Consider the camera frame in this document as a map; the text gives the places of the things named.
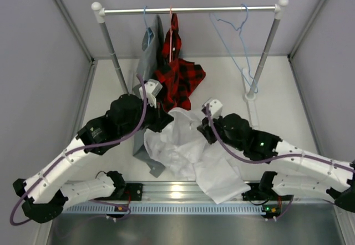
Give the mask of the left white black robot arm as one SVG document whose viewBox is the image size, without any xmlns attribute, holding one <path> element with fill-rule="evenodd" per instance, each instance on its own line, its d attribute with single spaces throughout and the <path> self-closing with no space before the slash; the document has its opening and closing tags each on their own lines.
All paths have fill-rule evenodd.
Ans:
<svg viewBox="0 0 355 245">
<path fill-rule="evenodd" d="M 123 198 L 126 182 L 117 171 L 86 182 L 68 180 L 136 132 L 161 132 L 173 119 L 160 106 L 150 106 L 147 100 L 132 94 L 120 96 L 103 116 L 89 120 L 50 164 L 36 175 L 13 183 L 20 198 L 16 206 L 22 208 L 28 221 L 46 223 L 79 203 Z"/>
</svg>

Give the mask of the white shirt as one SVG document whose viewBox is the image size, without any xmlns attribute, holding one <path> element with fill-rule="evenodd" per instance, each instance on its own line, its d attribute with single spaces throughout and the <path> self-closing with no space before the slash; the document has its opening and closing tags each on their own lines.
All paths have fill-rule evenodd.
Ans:
<svg viewBox="0 0 355 245">
<path fill-rule="evenodd" d="M 179 179 L 195 181 L 216 204 L 230 201 L 249 191 L 239 168 L 218 144 L 209 145 L 197 130 L 202 116 L 174 108 L 174 119 L 161 132 L 146 130 L 144 146 L 148 155 L 163 164 Z"/>
</svg>

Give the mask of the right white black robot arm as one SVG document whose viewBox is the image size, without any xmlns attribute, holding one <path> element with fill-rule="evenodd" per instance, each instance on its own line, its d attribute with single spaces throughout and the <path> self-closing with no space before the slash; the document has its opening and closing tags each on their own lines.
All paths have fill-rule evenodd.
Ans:
<svg viewBox="0 0 355 245">
<path fill-rule="evenodd" d="M 300 149 L 269 132 L 253 129 L 237 114 L 202 120 L 197 130 L 232 157 L 267 166 L 258 186 L 265 199 L 275 195 L 319 198 L 354 212 L 354 162 L 337 161 Z"/>
</svg>

